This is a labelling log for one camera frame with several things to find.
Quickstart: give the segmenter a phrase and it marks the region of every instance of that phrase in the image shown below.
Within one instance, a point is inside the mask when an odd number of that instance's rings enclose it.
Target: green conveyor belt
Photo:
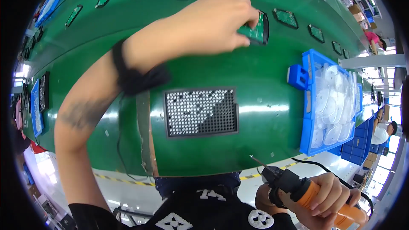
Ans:
[[[30,85],[45,71],[49,76],[49,107],[44,112],[45,129],[37,137],[44,148],[54,151],[54,122],[58,109],[78,78],[119,39],[130,36],[159,18],[172,15],[195,0],[110,0],[95,8],[98,0],[61,0],[44,22],[43,38],[26,64]],[[251,0],[268,15],[267,46],[250,46],[215,56],[184,57],[167,63],[173,78],[150,91],[150,112],[139,108],[139,118],[151,117],[153,143],[161,176],[197,176],[237,171],[257,166],[248,155],[265,163],[300,154],[304,94],[286,82],[290,65],[301,64],[301,54],[311,48],[336,61],[332,41],[340,43],[351,57],[368,47],[359,25],[349,11],[334,0]],[[65,27],[77,5],[83,9],[70,27]],[[274,8],[289,10],[299,28],[278,23]],[[310,36],[307,26],[322,29],[325,43]],[[365,94],[371,87],[363,83]],[[212,86],[236,87],[239,132],[212,138],[168,139],[163,120],[163,90]],[[373,105],[364,107],[357,125],[370,117]],[[137,100],[127,98],[119,110],[115,100],[88,141],[91,164],[101,170],[124,172],[120,151],[129,173],[146,175],[141,166],[141,134],[137,122]],[[24,112],[24,133],[34,139],[31,117]]]

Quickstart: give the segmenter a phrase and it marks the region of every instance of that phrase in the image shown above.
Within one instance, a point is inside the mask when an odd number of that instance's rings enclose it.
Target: electric screwdriver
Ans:
[[[263,165],[265,168],[261,172],[263,182],[272,188],[279,188],[285,193],[290,193],[290,199],[299,205],[308,208],[310,202],[320,191],[320,186],[308,178],[300,179],[298,175],[289,169],[281,170],[275,166],[266,166],[253,156],[252,159]],[[338,211],[335,219],[335,227],[340,230],[359,230],[366,223],[366,213],[359,205],[349,207],[349,200]]]

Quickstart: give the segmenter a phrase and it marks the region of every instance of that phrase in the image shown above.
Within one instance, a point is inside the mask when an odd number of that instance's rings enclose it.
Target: white emblem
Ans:
[[[193,227],[191,223],[173,212],[169,213],[169,215],[162,220],[159,220],[155,225],[164,230],[187,230]]]
[[[252,210],[248,217],[249,224],[258,229],[266,229],[274,224],[274,218],[262,210]]]
[[[226,200],[226,198],[224,198],[222,195],[214,192],[214,190],[212,190],[210,192],[207,189],[197,190],[196,193],[198,193],[198,192],[203,192],[202,195],[199,197],[200,199],[208,199],[209,197],[217,197],[217,199],[219,201],[225,201]]]

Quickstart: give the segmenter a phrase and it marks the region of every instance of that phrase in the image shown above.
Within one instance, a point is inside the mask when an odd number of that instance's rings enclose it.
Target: person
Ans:
[[[373,121],[371,144],[379,145],[389,139],[390,136],[397,132],[397,123],[392,121],[390,124],[381,123],[383,109],[380,109]]]
[[[364,32],[366,38],[368,41],[371,43],[372,49],[374,52],[376,51],[376,43],[379,44],[379,46],[386,51],[386,43],[383,39],[381,39],[377,34],[371,32],[371,31],[365,31]]]
[[[158,65],[184,55],[230,52],[250,44],[236,31],[245,23],[255,27],[259,12],[250,0],[197,0],[178,13],[159,19],[114,46],[98,59],[65,97],[54,127],[55,151],[61,183],[78,229],[128,228],[110,212],[92,173],[87,140],[111,102],[129,92],[120,77],[116,60],[136,69],[146,87]],[[311,230],[329,230],[336,212],[346,203],[359,201],[359,190],[349,190],[332,173],[310,178],[321,186],[310,209],[290,200],[278,190],[280,202]],[[263,184],[255,198],[256,208],[237,197],[238,173],[192,178],[156,178],[163,203],[153,217],[134,229],[295,229],[288,210],[270,202],[270,188]]]

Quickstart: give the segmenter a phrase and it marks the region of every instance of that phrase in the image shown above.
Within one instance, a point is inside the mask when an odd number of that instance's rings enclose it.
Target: black wrist band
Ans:
[[[272,187],[270,192],[268,193],[268,199],[276,207],[281,208],[281,209],[287,209],[287,207],[285,207],[283,202],[281,201],[278,195],[278,191],[279,191],[278,187]]]
[[[154,67],[144,75],[137,69],[128,69],[122,55],[122,44],[125,40],[119,40],[112,47],[113,62],[119,76],[117,83],[125,96],[136,95],[170,81],[171,76],[163,64]]]

